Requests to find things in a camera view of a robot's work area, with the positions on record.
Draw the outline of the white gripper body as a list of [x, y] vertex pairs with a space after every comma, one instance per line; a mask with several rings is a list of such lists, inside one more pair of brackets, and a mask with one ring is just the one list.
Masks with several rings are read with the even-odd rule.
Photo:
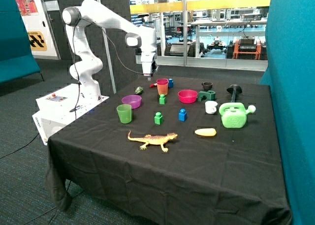
[[142, 73], [144, 76], [152, 76], [156, 71], [158, 66], [156, 65], [156, 52], [142, 52], [141, 53], [141, 64], [142, 64]]

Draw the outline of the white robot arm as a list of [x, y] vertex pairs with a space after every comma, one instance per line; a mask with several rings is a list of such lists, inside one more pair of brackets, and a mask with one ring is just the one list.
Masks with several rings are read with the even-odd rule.
[[136, 26], [95, 0], [84, 0], [81, 6], [65, 8], [62, 12], [70, 47], [80, 61], [74, 63], [69, 71], [81, 84], [83, 96], [87, 99], [101, 98], [99, 83], [92, 78], [103, 68], [101, 59], [90, 49], [85, 27], [96, 25], [101, 29], [119, 29], [126, 32], [125, 43], [128, 47], [140, 48], [142, 73], [151, 76], [157, 70], [157, 36], [153, 26]]

